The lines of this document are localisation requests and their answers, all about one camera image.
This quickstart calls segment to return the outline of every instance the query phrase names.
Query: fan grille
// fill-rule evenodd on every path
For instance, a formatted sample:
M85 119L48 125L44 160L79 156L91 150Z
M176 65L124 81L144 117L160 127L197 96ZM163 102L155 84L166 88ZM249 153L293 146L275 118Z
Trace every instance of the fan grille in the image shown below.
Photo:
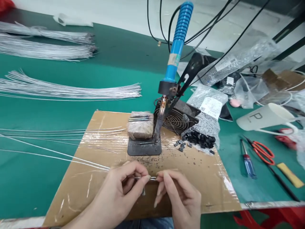
M155 120L157 120L158 114L159 108L156 108L154 112ZM168 114L162 126L176 134L180 134L190 128L189 122L183 121L183 113L177 109L173 109L170 114Z

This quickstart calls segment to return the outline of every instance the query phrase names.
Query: blue screwdriver handle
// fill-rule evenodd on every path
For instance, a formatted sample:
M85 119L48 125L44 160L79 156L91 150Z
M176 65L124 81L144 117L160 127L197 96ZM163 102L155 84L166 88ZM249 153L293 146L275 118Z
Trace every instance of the blue screwdriver handle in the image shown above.
M244 154L243 156L244 156L244 162L245 162L245 166L246 166L248 175L252 179L257 179L252 161L250 159L250 156L248 154Z

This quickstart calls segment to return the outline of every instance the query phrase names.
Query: green table mat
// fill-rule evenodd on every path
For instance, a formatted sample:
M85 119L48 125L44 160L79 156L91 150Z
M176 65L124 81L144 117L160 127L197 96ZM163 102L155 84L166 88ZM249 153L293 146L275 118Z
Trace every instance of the green table mat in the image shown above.
M164 78L166 71L166 45L158 47L149 36L100 24L94 24L94 28L62 27L55 23L51 16L23 10L14 10L0 20L18 21L27 26L41 25L53 30L92 31L96 35L95 43L99 48L94 58L78 63L0 55L0 77L8 71L21 68L32 78L74 87L107 88L140 82L142 88L142 97L121 101L65 102L0 97L1 128L85 129L96 109L115 112L154 110L153 101L160 96L157 93L159 81ZM46 38L34 39L57 42ZM186 46L183 54L191 49ZM210 53L215 57L220 55L217 52ZM191 94L188 89L182 100L187 101ZM234 118L249 112L239 108L230 110ZM239 140L242 131L235 122L220 121L220 126L219 154L240 201L291 200L255 155L251 156L258 179L252 180L245 176ZM304 170L296 161L294 151L283 147L271 135L257 132L245 134L269 146L276 155L277 163L285 162L301 180L305 180ZM69 155L74 155L77 148L40 140L24 141ZM54 156L52 152L3 138L0 138L0 148ZM69 162L56 159L0 152L0 219L46 215L68 166ZM304 188L293 188L289 181L287 184L300 199L305 200Z

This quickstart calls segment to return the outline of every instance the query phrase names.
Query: soldering iron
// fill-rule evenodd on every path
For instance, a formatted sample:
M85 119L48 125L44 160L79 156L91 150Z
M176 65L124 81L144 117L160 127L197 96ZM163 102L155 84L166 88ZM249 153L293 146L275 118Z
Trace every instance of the soldering iron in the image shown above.
M160 110L153 134L155 142L159 140L161 126L163 124L164 119L166 118L166 106L169 105L169 101L171 101L171 99L176 96L178 91L178 84L175 81L175 76L181 58L182 48L191 20L193 8L194 5L192 2L184 2L180 6L180 12L178 16L171 52L169 54L165 78L159 83L158 93L162 94L162 97L160 102Z

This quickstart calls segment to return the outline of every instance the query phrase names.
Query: cardboard box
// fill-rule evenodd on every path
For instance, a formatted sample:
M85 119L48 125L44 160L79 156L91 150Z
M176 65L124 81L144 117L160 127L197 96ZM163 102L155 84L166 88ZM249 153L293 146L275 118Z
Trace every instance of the cardboard box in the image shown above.
M295 91L305 89L305 83L302 83L305 79L304 76L290 70L284 70L277 75L271 69L268 69L262 75L262 78L269 88L269 93L259 100L263 105L268 103L279 104L287 101L291 94L286 90L298 84L300 85L289 91L295 93Z
M126 128L129 116L130 113L96 111L87 129ZM97 133L86 132L75 157L108 167L122 165L127 160L138 160L147 167L151 176L156 176L158 171L164 169L178 169L201 192L202 213L241 211L236 192L217 151L213 156L194 147L186 147L184 152L180 152L173 145L179 137L164 128L161 129L162 153L159 156L129 156L126 130L120 134L103 136L109 140L93 140L100 137ZM84 146L101 147L114 152ZM78 216L94 199L106 176L107 172L102 170L71 163L43 226L64 226ZM167 195L156 208L153 207L158 184L157 181L151 181L146 185L146 195L137 200L127 219L171 216L172 207Z

